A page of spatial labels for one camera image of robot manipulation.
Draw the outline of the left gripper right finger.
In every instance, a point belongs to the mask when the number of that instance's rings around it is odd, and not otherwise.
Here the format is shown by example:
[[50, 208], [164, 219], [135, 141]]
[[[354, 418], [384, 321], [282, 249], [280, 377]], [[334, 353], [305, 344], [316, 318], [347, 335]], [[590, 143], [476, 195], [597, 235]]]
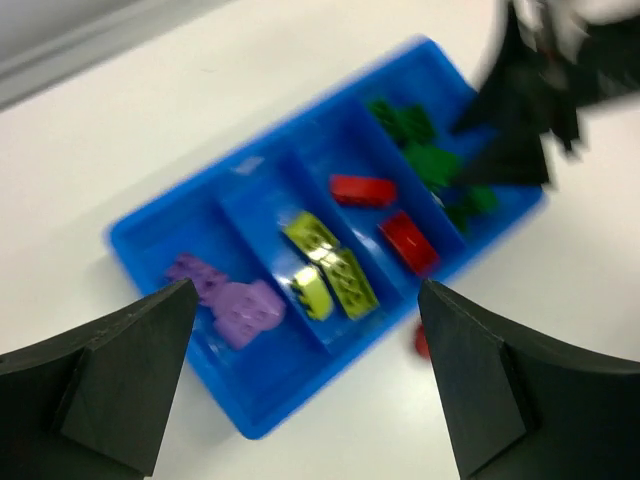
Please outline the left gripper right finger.
[[418, 303], [460, 478], [638, 478], [638, 362], [554, 339], [435, 280]]

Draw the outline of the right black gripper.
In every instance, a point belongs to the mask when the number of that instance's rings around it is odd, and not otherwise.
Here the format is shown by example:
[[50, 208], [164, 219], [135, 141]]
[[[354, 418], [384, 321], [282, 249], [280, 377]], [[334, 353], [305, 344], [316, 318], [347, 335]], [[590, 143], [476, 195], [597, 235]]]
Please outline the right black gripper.
[[581, 139], [578, 111], [639, 93], [639, 16], [586, 20], [560, 1], [538, 1], [537, 25], [504, 6], [495, 61], [451, 131], [500, 133], [452, 178], [455, 186], [542, 186], [550, 174], [540, 136], [566, 150]]

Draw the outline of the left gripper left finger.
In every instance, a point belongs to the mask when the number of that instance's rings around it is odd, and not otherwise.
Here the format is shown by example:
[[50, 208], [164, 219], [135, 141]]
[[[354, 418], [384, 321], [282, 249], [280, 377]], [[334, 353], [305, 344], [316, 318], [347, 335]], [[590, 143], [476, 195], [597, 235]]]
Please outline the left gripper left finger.
[[2, 478], [152, 476], [197, 306], [182, 280], [2, 354]]

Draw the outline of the long green lego brick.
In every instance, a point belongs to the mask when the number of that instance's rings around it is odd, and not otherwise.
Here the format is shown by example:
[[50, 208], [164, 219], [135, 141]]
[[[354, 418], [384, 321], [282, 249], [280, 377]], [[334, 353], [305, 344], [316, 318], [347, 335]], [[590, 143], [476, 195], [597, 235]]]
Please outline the long green lego brick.
[[409, 143], [403, 155], [423, 184], [433, 191], [449, 187], [461, 166], [457, 155], [434, 145]]

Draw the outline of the dark green lego brick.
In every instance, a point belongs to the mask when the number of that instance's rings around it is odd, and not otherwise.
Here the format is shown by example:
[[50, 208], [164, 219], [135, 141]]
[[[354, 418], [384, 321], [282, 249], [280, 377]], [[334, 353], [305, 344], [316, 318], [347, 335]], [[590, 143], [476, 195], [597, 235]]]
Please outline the dark green lego brick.
[[436, 138], [436, 129], [420, 105], [395, 108], [386, 100], [379, 99], [370, 102], [368, 109], [401, 148], [411, 143], [429, 144]]

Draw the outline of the red yellow green lego stack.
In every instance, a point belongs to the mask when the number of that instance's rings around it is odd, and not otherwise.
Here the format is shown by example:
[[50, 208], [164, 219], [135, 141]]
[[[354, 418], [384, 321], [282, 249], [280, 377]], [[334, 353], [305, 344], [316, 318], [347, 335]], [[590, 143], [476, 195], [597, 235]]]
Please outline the red yellow green lego stack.
[[418, 324], [414, 332], [414, 349], [416, 353], [423, 359], [430, 359], [430, 351], [424, 332], [424, 325]]

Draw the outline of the red lego brick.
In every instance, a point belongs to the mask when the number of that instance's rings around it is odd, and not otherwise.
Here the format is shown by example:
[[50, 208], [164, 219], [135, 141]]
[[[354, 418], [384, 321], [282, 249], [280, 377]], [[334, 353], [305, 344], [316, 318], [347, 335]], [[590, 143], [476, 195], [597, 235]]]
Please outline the red lego brick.
[[426, 275], [439, 263], [439, 254], [406, 212], [395, 212], [379, 223], [378, 229], [415, 275]]
[[340, 205], [386, 208], [397, 199], [395, 184], [387, 179], [335, 174], [329, 191]]

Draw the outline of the purple lego brick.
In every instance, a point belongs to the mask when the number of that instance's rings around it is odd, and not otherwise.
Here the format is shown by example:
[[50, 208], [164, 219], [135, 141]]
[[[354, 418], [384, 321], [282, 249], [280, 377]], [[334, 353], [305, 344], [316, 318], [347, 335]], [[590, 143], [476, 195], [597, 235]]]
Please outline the purple lego brick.
[[284, 318], [286, 305], [263, 280], [229, 282], [221, 287], [212, 311], [218, 335], [231, 348], [240, 350], [260, 333], [276, 328]]
[[213, 307], [221, 289], [229, 279], [228, 276], [190, 253], [181, 253], [166, 270], [165, 278], [171, 282], [190, 279], [199, 296], [199, 303]]

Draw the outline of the long lime lego brick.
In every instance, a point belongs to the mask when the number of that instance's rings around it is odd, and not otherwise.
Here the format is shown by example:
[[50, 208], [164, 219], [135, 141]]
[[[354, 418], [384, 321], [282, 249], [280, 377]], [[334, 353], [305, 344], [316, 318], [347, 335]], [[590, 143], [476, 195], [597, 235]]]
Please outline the long lime lego brick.
[[329, 251], [320, 260], [320, 267], [349, 319], [358, 320], [379, 306], [364, 271], [350, 249]]

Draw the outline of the small lime lego brick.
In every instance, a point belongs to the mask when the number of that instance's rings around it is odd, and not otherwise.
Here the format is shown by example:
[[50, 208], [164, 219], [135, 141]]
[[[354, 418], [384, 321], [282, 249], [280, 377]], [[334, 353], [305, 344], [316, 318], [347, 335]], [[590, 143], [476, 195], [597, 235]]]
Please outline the small lime lego brick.
[[314, 263], [320, 262], [340, 246], [339, 240], [333, 233], [309, 211], [299, 213], [284, 227], [283, 233], [306, 258]]

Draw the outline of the rounded green lego brick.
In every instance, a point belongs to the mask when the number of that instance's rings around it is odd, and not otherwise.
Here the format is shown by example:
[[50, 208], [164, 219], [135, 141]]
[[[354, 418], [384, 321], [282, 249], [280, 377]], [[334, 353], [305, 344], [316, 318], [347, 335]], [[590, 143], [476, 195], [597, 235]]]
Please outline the rounded green lego brick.
[[309, 264], [297, 271], [291, 280], [291, 288], [310, 319], [325, 321], [332, 314], [333, 299], [315, 265]]

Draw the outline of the blue divided plastic bin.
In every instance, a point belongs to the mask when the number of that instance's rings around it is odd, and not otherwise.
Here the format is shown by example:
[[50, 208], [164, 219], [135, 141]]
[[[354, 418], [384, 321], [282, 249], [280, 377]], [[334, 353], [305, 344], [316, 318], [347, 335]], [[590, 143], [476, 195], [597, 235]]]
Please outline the blue divided plastic bin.
[[452, 136], [472, 88], [417, 38], [316, 104], [117, 220], [109, 240], [142, 293], [202, 292], [187, 358], [258, 439], [540, 202], [540, 188], [432, 191], [489, 130]]

